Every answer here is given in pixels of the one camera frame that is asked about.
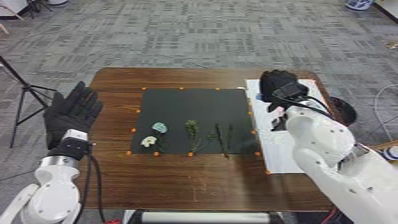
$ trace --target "robotic hand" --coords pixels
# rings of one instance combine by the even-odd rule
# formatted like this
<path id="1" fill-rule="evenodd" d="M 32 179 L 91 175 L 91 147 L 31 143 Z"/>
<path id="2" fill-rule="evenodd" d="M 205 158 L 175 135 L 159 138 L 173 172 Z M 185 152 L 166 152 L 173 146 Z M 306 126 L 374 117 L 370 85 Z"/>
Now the robotic hand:
<path id="1" fill-rule="evenodd" d="M 281 106 L 286 111 L 297 165 L 333 203 L 356 223 L 398 223 L 397 168 L 317 107 L 295 75 L 267 72 L 260 85 L 269 110 Z"/>
<path id="2" fill-rule="evenodd" d="M 55 93 L 52 106 L 45 112 L 48 132 L 48 156 L 36 170 L 38 184 L 22 190 L 0 223 L 11 224 L 20 213 L 25 224 L 71 224 L 80 212 L 80 194 L 73 179 L 80 175 L 79 161 L 89 154 L 87 133 L 103 103 L 98 93 L 79 83 L 68 98 Z"/>

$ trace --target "tripod leg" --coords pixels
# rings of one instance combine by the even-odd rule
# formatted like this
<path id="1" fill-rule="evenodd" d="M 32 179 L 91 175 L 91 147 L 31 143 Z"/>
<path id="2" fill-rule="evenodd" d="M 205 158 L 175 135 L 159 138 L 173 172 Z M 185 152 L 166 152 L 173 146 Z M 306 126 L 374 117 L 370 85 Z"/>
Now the tripod leg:
<path id="1" fill-rule="evenodd" d="M 50 9 L 47 3 L 45 3 L 41 0 L 39 0 L 39 4 L 45 6 L 47 10 L 48 10 L 50 12 L 54 12 L 54 10 Z"/>
<path id="2" fill-rule="evenodd" d="M 50 88 L 47 88 L 47 87 L 43 87 L 43 86 L 36 86 L 36 85 L 31 85 L 34 88 L 38 88 L 38 89 L 45 89 L 45 90 L 50 90 L 50 91 L 54 91 L 54 92 L 57 92 L 57 89 L 50 89 Z"/>
<path id="3" fill-rule="evenodd" d="M 11 136 L 11 144 L 9 147 L 15 147 L 15 140 L 16 140 L 16 129 L 18 129 L 18 123 L 20 123 L 20 117 L 22 117 L 22 106 L 23 106 L 23 99 L 25 99 L 25 93 L 27 90 L 22 89 L 22 98 L 20 98 L 20 105 L 18 105 L 18 111 L 16 111 L 16 122 L 15 122 L 15 130 L 13 130 L 13 136 Z"/>
<path id="4" fill-rule="evenodd" d="M 36 93 L 34 89 L 32 89 L 32 88 L 25 88 L 25 91 L 29 91 L 29 92 L 31 92 L 31 94 L 32 94 L 32 96 L 34 96 L 36 100 L 38 100 L 38 101 L 39 101 L 39 103 L 41 103 L 41 106 L 43 106 L 43 107 L 48 107 L 48 104 L 47 104 L 45 100 L 41 99 L 41 97 L 39 97 L 39 95 L 38 95 L 38 93 Z"/>
<path id="5" fill-rule="evenodd" d="M 38 94 L 41 94 L 43 97 L 47 97 L 50 100 L 54 99 L 43 92 L 39 92 L 36 89 L 32 89 L 32 90 Z"/>

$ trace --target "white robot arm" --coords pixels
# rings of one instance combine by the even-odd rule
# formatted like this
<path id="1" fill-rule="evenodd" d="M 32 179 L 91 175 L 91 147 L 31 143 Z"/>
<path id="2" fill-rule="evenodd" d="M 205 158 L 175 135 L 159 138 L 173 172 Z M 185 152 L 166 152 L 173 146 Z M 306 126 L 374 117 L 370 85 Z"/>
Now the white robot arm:
<path id="1" fill-rule="evenodd" d="M 334 205 L 359 224 L 398 223 L 398 171 L 356 143 L 349 128 L 311 109 L 286 110 L 294 159 Z"/>
<path id="2" fill-rule="evenodd" d="M 84 150 L 84 145 L 87 133 L 68 130 L 61 147 L 77 152 Z M 13 223 L 18 213 L 25 224 L 73 224 L 80 212 L 80 194 L 73 183 L 79 174 L 77 156 L 57 153 L 45 157 L 36 170 L 39 185 L 32 184 L 22 190 L 0 216 L 2 224 Z"/>

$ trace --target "small white object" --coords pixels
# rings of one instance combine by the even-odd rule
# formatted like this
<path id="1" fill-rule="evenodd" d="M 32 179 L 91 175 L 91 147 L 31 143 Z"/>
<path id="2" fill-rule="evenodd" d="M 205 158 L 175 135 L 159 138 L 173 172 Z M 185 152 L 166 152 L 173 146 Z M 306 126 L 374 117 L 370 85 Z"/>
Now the small white object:
<path id="1" fill-rule="evenodd" d="M 148 136 L 141 142 L 141 145 L 148 148 L 157 143 L 157 138 L 153 136 Z"/>
<path id="2" fill-rule="evenodd" d="M 89 137 L 87 137 L 87 133 L 75 130 L 75 129 L 70 129 L 68 132 L 66 132 L 66 135 L 63 137 L 63 139 L 66 138 L 77 138 L 80 139 L 82 141 L 87 141 Z"/>

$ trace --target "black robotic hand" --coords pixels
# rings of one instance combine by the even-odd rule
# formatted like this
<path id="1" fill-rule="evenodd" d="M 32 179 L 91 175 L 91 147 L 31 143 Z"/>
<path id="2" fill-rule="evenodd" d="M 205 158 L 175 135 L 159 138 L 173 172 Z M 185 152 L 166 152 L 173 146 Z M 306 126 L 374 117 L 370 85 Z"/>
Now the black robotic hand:
<path id="1" fill-rule="evenodd" d="M 66 98 L 59 92 L 55 93 L 52 106 L 45 111 L 48 149 L 57 147 L 70 129 L 89 133 L 102 109 L 98 93 L 86 87 L 84 82 Z"/>
<path id="2" fill-rule="evenodd" d="M 290 101 L 299 101 L 308 96 L 308 87 L 299 83 L 294 73 L 274 70 L 265 72 L 260 79 L 262 100 L 270 102 L 269 112 L 281 106 L 285 109 L 292 106 Z"/>

